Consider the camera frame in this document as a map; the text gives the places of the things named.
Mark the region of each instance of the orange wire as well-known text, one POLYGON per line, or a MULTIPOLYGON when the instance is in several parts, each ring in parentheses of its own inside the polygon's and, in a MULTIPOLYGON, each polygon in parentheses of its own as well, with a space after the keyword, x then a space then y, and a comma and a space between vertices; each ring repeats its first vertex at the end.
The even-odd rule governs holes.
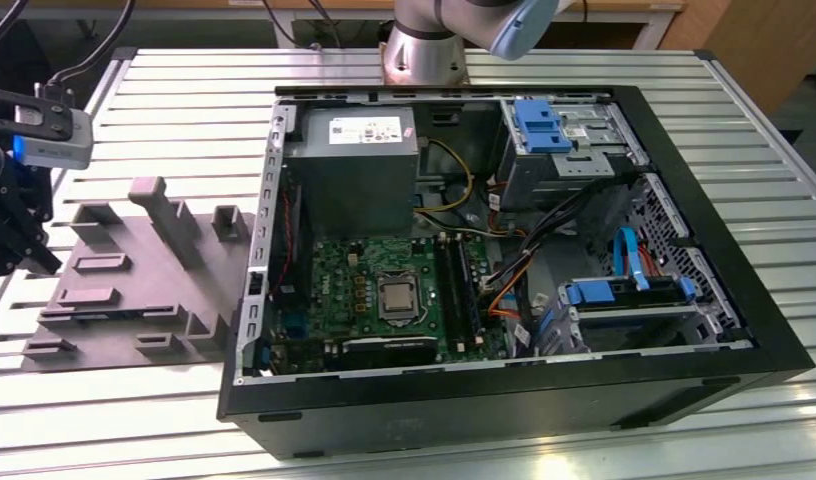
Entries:
MULTIPOLYGON (((508 232, 508 230, 500 230, 499 228, 495 227, 495 219, 497 218, 497 211, 496 210, 491 210, 488 212, 488 231, 491 233, 495 233, 497 235, 505 235, 508 232)), ((517 235, 519 237, 527 237, 527 231, 516 228, 513 230, 515 235, 517 235)))
POLYGON ((512 289, 512 287, 517 283, 517 279, 524 275, 524 273, 527 273, 527 269, 529 268, 531 263, 532 263, 532 258, 527 262, 527 265, 524 265, 524 267, 517 271, 517 273, 512 275, 512 278, 509 279, 508 283, 503 287, 503 290, 500 291, 499 295, 495 297, 493 302, 491 302, 491 307, 488 307, 488 313, 493 314, 493 311, 497 309, 497 305, 500 304, 500 300, 503 300, 505 293, 512 289))
POLYGON ((500 317, 516 318, 520 320, 520 315, 515 313, 513 310, 492 310, 488 312, 491 315, 497 315, 500 317))

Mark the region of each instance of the white table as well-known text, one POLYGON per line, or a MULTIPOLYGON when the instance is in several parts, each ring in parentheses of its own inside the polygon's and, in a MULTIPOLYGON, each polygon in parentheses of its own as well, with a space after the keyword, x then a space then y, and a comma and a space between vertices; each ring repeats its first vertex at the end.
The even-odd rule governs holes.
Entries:
MULTIPOLYGON (((816 177, 719 63, 688 52, 552 51, 515 63, 471 52, 468 65, 476 84, 640 86, 816 362, 816 177)), ((113 61, 89 106, 94 163, 57 190, 60 258, 77 202, 141 214, 124 201, 133 175, 164 175, 193 213, 232 202, 253 212, 273 87, 372 84, 380 73, 375 50, 148 50, 113 61)), ((816 479, 816 369, 661 428, 277 462, 214 420, 218 364, 18 373, 54 285, 25 272, 0 280, 0 474, 816 479)))

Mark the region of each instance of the blue plastic latch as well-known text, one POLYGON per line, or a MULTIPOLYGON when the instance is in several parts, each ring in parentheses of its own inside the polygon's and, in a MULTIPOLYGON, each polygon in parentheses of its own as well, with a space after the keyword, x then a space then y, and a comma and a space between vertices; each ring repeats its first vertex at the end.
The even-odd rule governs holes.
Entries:
POLYGON ((613 275, 623 276, 624 272, 624 257, 627 256, 627 262, 631 270, 631 276, 636 280, 636 287, 639 290, 648 290, 648 280, 645 280, 645 273, 643 271, 643 264, 639 258, 639 247, 636 242, 636 232, 631 227, 621 227, 616 232, 615 239, 612 241, 612 268, 613 275))
POLYGON ((585 303, 612 303, 616 301, 609 282, 605 280, 577 282, 577 289, 585 303))
POLYGON ((25 158, 25 138, 21 135, 13 136, 13 159, 22 163, 25 158))
POLYGON ((547 313, 544 314, 544 318, 541 319, 541 325, 539 325, 539 335, 544 333, 544 330, 547 330, 547 327, 552 321, 553 321, 553 310, 548 308, 547 313))
POLYGON ((529 153, 568 153, 572 145, 561 130, 563 119, 547 100, 515 100, 515 119, 529 153))
POLYGON ((680 277, 677 280, 677 285, 680 285, 680 291, 684 292, 684 298, 688 302, 692 302, 696 299, 696 284, 689 277, 680 277))
POLYGON ((565 293, 568 294, 568 304, 579 305, 583 303, 583 296, 580 295, 580 289, 576 285, 565 287, 565 293))

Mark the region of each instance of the black cable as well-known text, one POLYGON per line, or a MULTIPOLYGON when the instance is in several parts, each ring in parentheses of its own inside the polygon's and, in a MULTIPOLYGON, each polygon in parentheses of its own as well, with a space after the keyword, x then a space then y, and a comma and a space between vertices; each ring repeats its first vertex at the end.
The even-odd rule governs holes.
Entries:
POLYGON ((294 39, 294 37, 292 35, 289 35, 289 33, 286 33, 286 30, 284 30, 282 25, 277 21, 277 16, 274 15, 274 11, 272 10, 272 6, 269 5, 268 0, 260 0, 260 2, 262 2, 262 6, 265 7, 265 11, 268 12, 269 18, 272 19, 272 25, 274 25, 274 30, 277 30, 280 32, 280 34, 284 36, 284 38, 286 40, 289 40, 289 43, 292 43, 296 47, 304 48, 304 49, 308 49, 308 50, 313 50, 313 48, 310 48, 309 46, 305 47, 304 45, 301 45, 301 43, 298 43, 298 41, 294 39))
POLYGON ((13 5, 10 6, 10 10, 5 13, 5 16, 0 20, 0 40, 5 37, 8 30, 13 27, 13 24, 17 23, 20 19, 20 14, 29 3, 29 0, 16 0, 13 5))
POLYGON ((136 0, 126 0, 126 5, 124 5, 124 11, 120 14, 120 18, 117 19, 117 23, 114 24, 114 28, 109 32, 109 35, 102 40, 100 46, 90 52, 90 55, 82 60, 77 65, 73 65, 70 68, 65 68, 58 73, 56 73, 46 85, 60 85, 70 78, 76 77, 85 73, 90 68, 97 64, 105 53, 112 48, 112 45, 117 41, 117 37, 124 33, 124 28, 126 28, 126 24, 129 23, 129 18, 132 17, 132 12, 136 9, 136 0))
POLYGON ((531 229, 529 235, 524 238, 519 248, 519 257, 489 276, 487 282, 495 282, 508 273, 523 267, 524 262, 532 257, 547 235, 573 220, 580 213, 581 207, 588 203, 595 194, 612 186, 632 182, 640 175, 641 172, 636 171, 617 175, 612 178, 593 180, 577 191, 577 193, 556 205, 556 207, 545 213, 544 217, 541 217, 541 220, 539 220, 535 227, 531 229))
POLYGON ((343 40, 340 40, 340 34, 337 33, 337 24, 333 22, 330 15, 328 15, 328 10, 325 10, 325 7, 322 7, 322 4, 318 3, 318 0, 308 0, 308 1, 310 2, 310 5, 313 5, 313 8, 318 12, 318 14, 325 19, 325 23, 328 24, 328 27, 330 28, 330 34, 333 35, 333 41, 337 43, 337 48, 341 49, 343 40))

